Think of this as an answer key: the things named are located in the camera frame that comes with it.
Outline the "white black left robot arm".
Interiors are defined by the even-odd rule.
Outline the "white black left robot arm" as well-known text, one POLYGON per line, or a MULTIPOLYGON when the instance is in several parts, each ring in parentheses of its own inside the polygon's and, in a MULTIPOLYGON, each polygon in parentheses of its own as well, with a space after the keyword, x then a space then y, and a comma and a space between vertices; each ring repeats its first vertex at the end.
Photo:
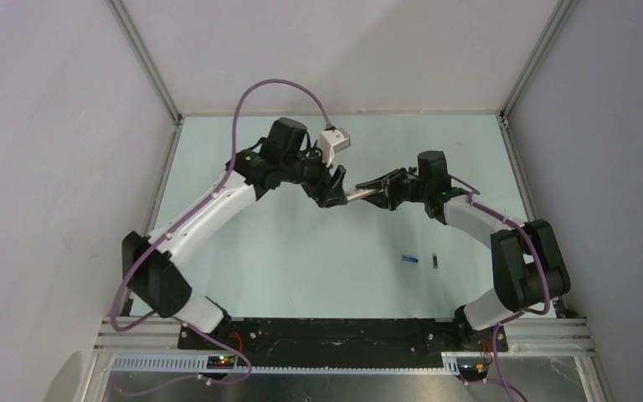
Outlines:
POLYGON ((236 152, 217 182, 174 220, 147 235, 122 241, 124 282, 154 314, 199 329, 210 348, 231 338, 225 310, 188 284, 182 270, 197 249, 243 209, 282 183, 298 184, 321 208, 344 205, 344 166, 332 160, 351 145, 350 136, 329 126, 311 141, 306 126, 281 117, 269 134, 236 152))

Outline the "beige remote control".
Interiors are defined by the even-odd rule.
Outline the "beige remote control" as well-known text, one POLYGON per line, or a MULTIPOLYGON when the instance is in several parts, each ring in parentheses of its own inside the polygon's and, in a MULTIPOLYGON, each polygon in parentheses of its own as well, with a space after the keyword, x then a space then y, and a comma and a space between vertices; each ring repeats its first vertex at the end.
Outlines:
POLYGON ((371 195, 378 193, 379 190, 375 188, 353 188, 344 191, 346 200, 350 203, 353 201, 367 198, 371 195))

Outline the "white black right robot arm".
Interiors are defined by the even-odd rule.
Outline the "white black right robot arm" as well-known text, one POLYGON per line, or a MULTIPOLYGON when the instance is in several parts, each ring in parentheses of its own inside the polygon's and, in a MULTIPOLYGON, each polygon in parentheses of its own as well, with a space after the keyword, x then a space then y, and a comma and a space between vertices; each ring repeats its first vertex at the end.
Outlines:
POLYGON ((455 312, 453 337, 465 350, 486 341, 487 328, 523 313, 546 314, 571 280, 552 225, 523 221, 490 208, 480 192, 448 171, 442 151, 422 152, 417 164, 356 185, 363 200, 388 211, 423 204, 430 219, 458 229, 491 252, 492 287, 455 312))

